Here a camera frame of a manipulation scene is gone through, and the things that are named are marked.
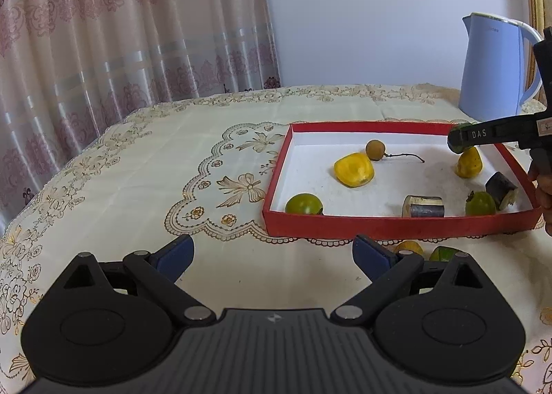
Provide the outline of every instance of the red box rim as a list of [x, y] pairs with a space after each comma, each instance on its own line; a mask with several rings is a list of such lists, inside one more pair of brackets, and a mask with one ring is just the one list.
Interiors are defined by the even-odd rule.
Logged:
[[520, 182], [533, 209], [493, 216], [399, 218], [339, 217], [294, 215], [270, 210], [278, 179], [294, 133], [302, 132], [387, 132], [446, 136], [454, 124], [430, 122], [315, 122], [291, 124], [274, 168], [262, 215], [272, 237], [313, 238], [325, 240], [352, 239], [365, 234], [376, 240], [436, 239], [478, 237], [496, 233], [514, 233], [534, 229], [541, 209], [535, 197], [535, 186], [515, 157], [499, 143], [495, 147]]

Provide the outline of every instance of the table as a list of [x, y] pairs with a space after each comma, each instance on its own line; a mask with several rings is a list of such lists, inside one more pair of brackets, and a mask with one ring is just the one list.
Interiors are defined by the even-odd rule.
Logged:
[[[35, 196], [0, 243], [0, 393], [32, 380], [21, 326], [84, 250], [120, 260], [188, 233], [194, 262], [177, 284], [217, 314], [333, 310], [369, 284], [350, 243], [272, 238], [263, 229], [260, 210], [288, 124], [460, 122], [468, 118], [457, 98], [457, 90], [429, 84], [288, 87], [161, 104], [110, 127]], [[528, 154], [510, 149], [528, 168]], [[552, 239], [542, 226], [441, 244], [472, 254], [523, 322], [526, 351], [513, 378], [529, 392], [552, 393]], [[421, 244], [430, 252], [437, 240]]]

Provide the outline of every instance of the wall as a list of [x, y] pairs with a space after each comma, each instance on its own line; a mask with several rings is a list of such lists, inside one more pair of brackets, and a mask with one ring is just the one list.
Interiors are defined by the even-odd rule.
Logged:
[[282, 85], [430, 82], [460, 87], [462, 17], [528, 21], [527, 0], [268, 0]]

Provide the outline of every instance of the blue gripper pad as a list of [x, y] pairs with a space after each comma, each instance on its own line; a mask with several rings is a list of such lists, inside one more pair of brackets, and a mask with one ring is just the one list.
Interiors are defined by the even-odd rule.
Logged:
[[181, 235], [150, 255], [148, 261], [158, 272], [175, 283], [194, 260], [194, 240]]
[[374, 282], [397, 263], [397, 256], [374, 240], [357, 235], [353, 242], [353, 260], [366, 277]]

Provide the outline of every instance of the human hand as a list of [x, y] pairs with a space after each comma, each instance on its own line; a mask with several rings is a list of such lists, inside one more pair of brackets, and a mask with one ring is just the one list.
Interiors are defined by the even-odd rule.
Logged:
[[528, 173], [531, 181], [536, 181], [536, 200], [543, 208], [544, 221], [546, 223], [546, 233], [552, 237], [552, 175], [541, 175], [539, 170], [531, 162]]

